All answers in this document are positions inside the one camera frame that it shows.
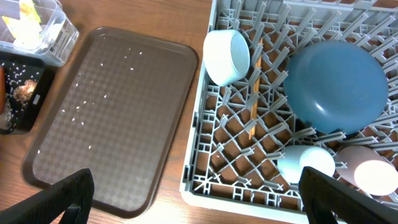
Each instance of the dish rack frame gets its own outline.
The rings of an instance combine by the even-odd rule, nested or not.
[[[210,12],[208,32],[223,27],[240,31],[248,42],[251,50],[251,74],[242,80],[228,85],[225,88],[211,82],[204,63],[201,64],[197,95],[190,128],[187,153],[185,155],[183,174],[180,183],[180,192],[184,201],[190,205],[217,209],[226,212],[240,213],[255,217],[268,218],[291,223],[308,223],[307,216],[300,199],[298,185],[287,186],[275,181],[282,178],[280,174],[266,179],[262,176],[259,167],[262,163],[271,163],[276,169],[276,160],[283,156],[280,151],[288,144],[307,144],[325,148],[332,156],[343,146],[366,145],[372,150],[385,156],[386,160],[397,166],[398,162],[398,7],[374,7],[376,0],[354,0],[347,4],[341,0],[333,2],[314,0],[213,0]],[[270,50],[263,49],[259,44],[260,38],[270,46]],[[289,61],[289,57],[306,45],[327,39],[345,40],[366,49],[381,64],[387,75],[389,84],[389,99],[382,115],[361,130],[355,137],[346,138],[342,132],[322,135],[313,128],[296,130],[297,117],[289,107],[283,88],[280,86],[288,73],[280,71],[280,65]],[[276,52],[277,57],[270,58],[270,52]],[[262,57],[268,69],[255,68],[255,62]],[[276,74],[274,80],[267,76]],[[263,84],[260,89],[264,93],[252,94],[254,82],[260,77]],[[216,98],[216,107],[206,108],[209,97]],[[239,98],[241,103],[231,101]],[[258,107],[257,119],[242,121],[239,114],[244,110],[250,111],[255,101],[263,102]],[[218,114],[220,107],[228,108],[227,114]],[[279,123],[268,127],[264,122],[267,114],[273,114]],[[238,133],[231,134],[226,124],[235,119],[241,125]],[[211,131],[205,130],[204,125],[211,125]],[[263,136],[254,136],[254,144],[241,147],[237,137],[248,133],[253,126],[260,126],[266,131]],[[217,130],[223,129],[229,139],[226,142],[215,141]],[[371,130],[372,136],[366,133]],[[277,134],[288,132],[290,139],[280,141]],[[262,146],[264,138],[271,138],[277,149],[271,153]],[[339,148],[331,147],[337,142]],[[239,154],[233,159],[223,154],[225,146],[234,143]],[[254,151],[260,149],[265,158],[258,164],[251,161]],[[199,154],[208,159],[205,174],[197,174]],[[211,157],[222,157],[225,166],[215,170],[211,166]],[[245,159],[252,166],[245,175],[240,175],[235,163],[238,159]],[[337,169],[345,169],[346,164],[336,163]],[[236,175],[233,183],[223,182],[221,172],[231,169]],[[262,179],[259,188],[251,187],[248,174],[256,172]],[[231,197],[219,197],[211,194],[212,186],[229,187]],[[377,200],[388,207],[398,209],[398,195],[396,192],[386,197],[375,197],[362,192],[368,197]],[[244,200],[244,194],[249,194],[249,200]],[[258,194],[262,194],[263,203],[254,203]],[[282,198],[289,198],[297,202],[297,209],[281,207]]]

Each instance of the plastic grid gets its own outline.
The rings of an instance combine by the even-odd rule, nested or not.
[[[297,206],[293,206],[292,212],[294,210],[303,212],[298,186],[289,184],[278,172],[275,173],[275,170],[277,171],[276,159],[283,156],[280,151],[291,144],[320,146],[333,156],[342,147],[353,144],[366,145],[385,156],[397,167],[398,54],[396,47],[398,29],[395,28],[396,9],[375,11],[371,7],[374,1],[371,4],[356,1],[349,7],[329,7],[330,17],[322,21],[314,18],[318,16],[318,8],[324,10],[325,7],[322,4],[308,3],[319,1],[303,2],[257,1],[251,10],[248,10],[250,7],[241,0],[217,2],[218,11],[215,12],[214,9],[212,11],[217,15],[216,26],[212,26],[211,18],[209,30],[236,29],[240,31],[251,49],[252,72],[249,72],[246,78],[223,88],[212,83],[207,75],[203,77],[203,85],[198,87],[198,111],[193,116],[191,132],[194,133],[190,141],[192,145],[188,145],[185,159],[180,188],[183,193],[189,192],[211,198],[218,196],[218,200],[229,201],[232,203],[231,206],[249,202],[252,206],[263,204],[291,209],[291,206],[285,206],[287,202],[287,204]],[[363,8],[364,4],[367,4],[365,7],[368,9],[355,8],[355,6]],[[305,16],[301,18],[292,16],[290,12],[293,11]],[[264,48],[259,45],[260,38],[263,38]],[[283,70],[284,61],[289,61],[289,57],[295,51],[306,45],[327,39],[353,42],[366,49],[381,63],[388,79],[389,100],[384,112],[373,124],[360,130],[354,137],[346,138],[342,132],[324,135],[313,128],[303,129],[290,109],[281,87],[288,75]],[[263,64],[266,64],[262,69],[254,68],[258,57],[262,57]],[[257,77],[261,78],[260,93],[252,94],[251,89]],[[259,101],[257,119],[247,118],[245,115],[250,114],[251,106],[256,100]],[[269,117],[273,117],[274,121],[269,122]],[[256,135],[251,142],[245,141],[253,126],[256,127]],[[239,168],[242,160],[246,161],[243,163],[250,165],[249,169]],[[273,168],[270,171],[272,174],[266,174],[263,168],[271,169],[270,166]],[[346,164],[336,164],[336,168],[344,169]],[[258,184],[255,178],[251,178],[253,173],[261,179],[261,184]],[[337,173],[335,178],[344,182]],[[214,194],[214,192],[219,192],[219,189],[224,189],[224,192]],[[398,209],[396,193],[388,197],[375,197],[363,193],[378,202]],[[217,209],[244,213],[234,211],[233,208],[219,207]]]

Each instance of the clear plastic container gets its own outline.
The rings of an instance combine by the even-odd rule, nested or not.
[[[0,51],[60,67],[78,36],[57,0],[0,0]]]

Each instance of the table top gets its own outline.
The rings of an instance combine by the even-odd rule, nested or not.
[[[32,131],[23,135],[0,136],[0,210],[37,193],[22,180],[21,162],[33,138],[54,103],[68,75],[73,58],[87,34],[101,26],[117,27],[140,34],[191,46],[202,57],[202,46],[210,16],[211,0],[63,0],[63,10],[80,31],[80,37],[68,63],[57,72]],[[256,217],[193,207],[178,191],[187,148],[193,104],[198,85],[195,72],[182,115],[172,142],[164,171],[150,209],[132,220],[91,209],[88,223],[278,223]]]

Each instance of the mug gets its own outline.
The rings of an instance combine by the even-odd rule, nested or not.
[[[398,188],[396,168],[368,147],[348,146],[335,161],[347,163],[347,169],[337,169],[342,178],[371,195],[388,195]]]
[[[335,161],[325,149],[317,146],[287,146],[282,150],[284,157],[278,159],[278,169],[282,177],[291,184],[300,181],[304,167],[310,166],[320,172],[333,176]]]
[[[210,78],[219,86],[236,82],[249,71],[249,47],[236,30],[214,30],[203,44],[203,61]]]

